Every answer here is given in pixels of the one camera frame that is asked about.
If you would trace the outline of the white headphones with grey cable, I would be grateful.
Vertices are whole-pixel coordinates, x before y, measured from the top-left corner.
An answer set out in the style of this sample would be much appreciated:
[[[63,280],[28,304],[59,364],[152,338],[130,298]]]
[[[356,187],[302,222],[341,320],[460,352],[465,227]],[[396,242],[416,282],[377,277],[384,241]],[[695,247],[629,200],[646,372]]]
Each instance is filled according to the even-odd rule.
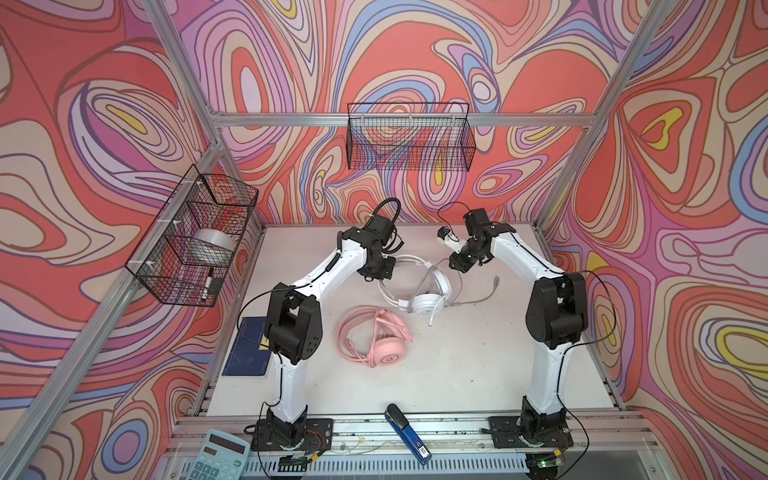
[[[474,300],[459,300],[463,291],[463,280],[459,278],[459,288],[454,291],[453,284],[447,274],[442,271],[442,260],[432,263],[416,255],[399,255],[394,257],[394,269],[407,267],[419,267],[423,270],[419,282],[404,296],[396,295],[388,283],[393,280],[379,280],[378,288],[387,304],[408,314],[417,314],[428,318],[428,325],[432,326],[436,316],[444,310],[453,307],[476,305],[492,299],[497,292],[501,279],[495,276],[489,294]]]

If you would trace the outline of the pink headphones with cable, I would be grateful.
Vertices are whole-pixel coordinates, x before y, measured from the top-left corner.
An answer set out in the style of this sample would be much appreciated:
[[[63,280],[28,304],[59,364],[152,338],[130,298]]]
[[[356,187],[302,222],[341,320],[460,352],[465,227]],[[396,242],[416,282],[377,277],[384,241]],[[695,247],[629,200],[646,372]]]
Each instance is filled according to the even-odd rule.
[[[351,339],[358,327],[371,326],[371,342],[367,352],[359,351]],[[341,357],[368,368],[395,365],[406,355],[406,343],[412,342],[410,329],[394,312],[374,306],[358,306],[348,311],[335,330],[335,346]]]

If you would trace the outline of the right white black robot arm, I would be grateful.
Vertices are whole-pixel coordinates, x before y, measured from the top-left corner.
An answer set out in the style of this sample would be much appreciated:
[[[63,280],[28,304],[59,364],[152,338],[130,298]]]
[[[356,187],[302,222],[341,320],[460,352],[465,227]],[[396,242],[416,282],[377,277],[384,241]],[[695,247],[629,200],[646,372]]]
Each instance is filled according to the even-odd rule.
[[[570,446],[567,409],[561,388],[572,350],[588,327],[586,280],[567,273],[529,247],[515,228],[489,219],[482,208],[463,216],[468,239],[443,226],[437,233],[452,250],[449,267],[466,273],[474,266],[500,260],[528,287],[525,313],[528,333],[536,342],[531,385],[523,396],[513,432],[532,448]]]

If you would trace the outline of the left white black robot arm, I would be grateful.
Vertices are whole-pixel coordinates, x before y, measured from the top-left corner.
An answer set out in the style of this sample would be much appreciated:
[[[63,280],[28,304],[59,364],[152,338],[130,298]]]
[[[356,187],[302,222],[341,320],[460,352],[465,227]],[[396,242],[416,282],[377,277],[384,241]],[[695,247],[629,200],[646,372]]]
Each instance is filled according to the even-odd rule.
[[[265,416],[268,440],[287,448],[307,435],[306,378],[308,360],[323,339],[321,307],[351,276],[389,279],[397,238],[393,220],[373,215],[363,226],[337,234],[336,248],[316,268],[291,285],[270,292],[265,336],[276,360],[277,399]]]

